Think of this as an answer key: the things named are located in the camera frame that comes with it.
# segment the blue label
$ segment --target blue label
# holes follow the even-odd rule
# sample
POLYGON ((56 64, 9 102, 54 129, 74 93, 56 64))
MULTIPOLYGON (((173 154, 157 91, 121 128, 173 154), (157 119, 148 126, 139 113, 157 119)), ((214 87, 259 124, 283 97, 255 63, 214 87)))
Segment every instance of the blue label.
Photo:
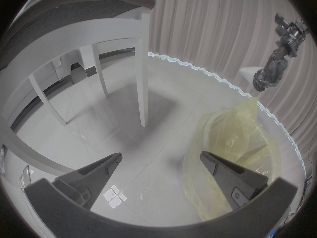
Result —
POLYGON ((272 231, 265 238, 272 238, 275 235, 276 231, 276 228, 272 229, 272 231))

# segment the beige curtain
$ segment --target beige curtain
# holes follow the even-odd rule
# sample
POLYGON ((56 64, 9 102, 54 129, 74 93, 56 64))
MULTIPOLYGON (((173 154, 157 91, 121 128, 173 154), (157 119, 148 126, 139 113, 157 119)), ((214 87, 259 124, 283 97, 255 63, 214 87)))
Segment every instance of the beige curtain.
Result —
MULTIPOLYGON (((240 67, 265 66, 279 39, 278 12, 288 21, 299 18, 288 0, 156 0, 149 50, 214 72, 257 96, 295 140, 309 176, 308 148, 317 130, 317 49, 311 36, 298 57, 287 57, 277 87, 258 93, 238 73, 240 67)), ((316 150, 317 136, 310 155, 316 150)))

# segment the gray seat cushion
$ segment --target gray seat cushion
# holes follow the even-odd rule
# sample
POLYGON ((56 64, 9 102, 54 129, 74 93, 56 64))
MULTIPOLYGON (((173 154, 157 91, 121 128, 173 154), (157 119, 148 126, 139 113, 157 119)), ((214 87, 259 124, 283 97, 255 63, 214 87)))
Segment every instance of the gray seat cushion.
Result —
POLYGON ((155 0, 37 0, 14 21, 0 41, 0 70, 30 43, 60 27, 98 18, 113 18, 155 0))

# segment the plastic bag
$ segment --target plastic bag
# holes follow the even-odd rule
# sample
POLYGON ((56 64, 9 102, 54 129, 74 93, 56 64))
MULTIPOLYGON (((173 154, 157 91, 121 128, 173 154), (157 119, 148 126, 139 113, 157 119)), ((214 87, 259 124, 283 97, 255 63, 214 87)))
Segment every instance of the plastic bag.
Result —
POLYGON ((182 186, 203 221, 232 211, 221 189, 200 161, 212 152, 244 168, 266 175, 268 184, 281 176, 278 142, 256 124, 257 98, 216 113, 202 115, 184 158, 182 186))

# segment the white chair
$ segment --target white chair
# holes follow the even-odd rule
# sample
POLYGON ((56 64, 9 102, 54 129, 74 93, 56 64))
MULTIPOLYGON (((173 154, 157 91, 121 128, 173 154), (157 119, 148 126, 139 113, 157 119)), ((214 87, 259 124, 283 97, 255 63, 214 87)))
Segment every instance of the white chair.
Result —
MULTIPOLYGON (((65 126, 67 122, 56 112, 43 92, 48 81, 38 77, 38 72, 47 68, 51 70, 58 58, 86 47, 107 96, 98 45, 119 39, 134 40, 140 118, 141 125, 146 127, 149 13, 154 5, 155 0, 37 0, 25 9, 0 41, 0 69, 5 68, 0 78, 0 132, 6 135, 0 137, 0 143, 6 141, 9 148, 21 146, 14 153, 30 165, 33 162, 34 167, 43 170, 45 166, 64 172, 65 167, 23 144, 12 133, 7 119, 17 108, 21 110, 21 103, 28 104, 23 101, 29 94, 24 89, 25 85, 32 85, 48 110, 65 126)), ((48 78, 50 84, 60 80, 56 73, 48 78)))

